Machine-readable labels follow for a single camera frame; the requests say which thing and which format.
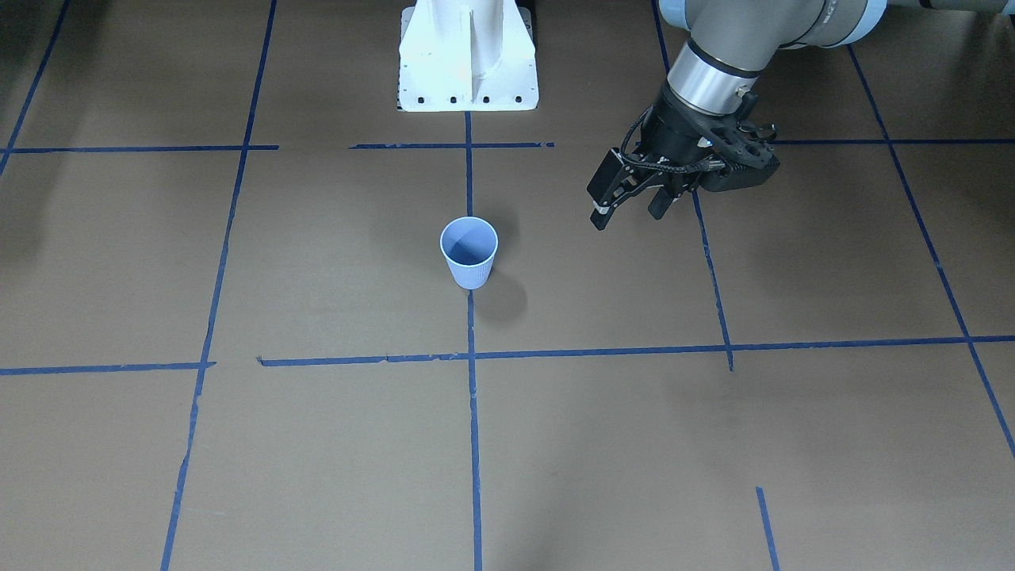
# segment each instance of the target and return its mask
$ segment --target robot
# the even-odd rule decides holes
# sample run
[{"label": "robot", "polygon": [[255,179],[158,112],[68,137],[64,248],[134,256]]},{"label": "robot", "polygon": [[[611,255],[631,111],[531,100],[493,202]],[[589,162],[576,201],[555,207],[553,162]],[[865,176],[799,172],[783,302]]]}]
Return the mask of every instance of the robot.
[{"label": "robot", "polygon": [[[664,19],[690,32],[655,102],[611,148],[588,185],[592,223],[604,229],[629,198],[657,189],[661,219],[683,193],[758,186],[779,168],[774,125],[748,120],[751,89],[776,50],[835,48],[865,37],[887,0],[659,0]],[[893,5],[1015,13],[1015,0],[891,0]],[[640,141],[627,150],[640,129]]]}]

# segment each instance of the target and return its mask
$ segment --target white plastic base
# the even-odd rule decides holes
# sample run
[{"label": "white plastic base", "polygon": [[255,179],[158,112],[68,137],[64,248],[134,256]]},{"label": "white plastic base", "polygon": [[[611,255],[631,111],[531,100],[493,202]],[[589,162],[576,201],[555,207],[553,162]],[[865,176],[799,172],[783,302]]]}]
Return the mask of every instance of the white plastic base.
[{"label": "white plastic base", "polygon": [[[460,5],[448,9],[448,3]],[[441,6],[435,3],[445,2]],[[469,4],[502,5],[476,21]],[[490,29],[487,24],[499,25]],[[532,16],[513,0],[418,0],[402,12],[398,101],[410,112],[526,111],[539,102]],[[496,57],[479,64],[483,57]]]}]

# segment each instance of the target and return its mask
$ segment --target blue cup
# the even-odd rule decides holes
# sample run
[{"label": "blue cup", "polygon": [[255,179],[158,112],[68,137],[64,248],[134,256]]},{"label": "blue cup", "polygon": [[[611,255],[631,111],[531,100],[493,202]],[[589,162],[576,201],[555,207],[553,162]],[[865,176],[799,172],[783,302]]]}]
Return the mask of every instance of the blue cup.
[{"label": "blue cup", "polygon": [[497,243],[497,232],[490,222],[475,216],[452,220],[441,232],[441,252],[455,282],[466,290],[486,283]]}]

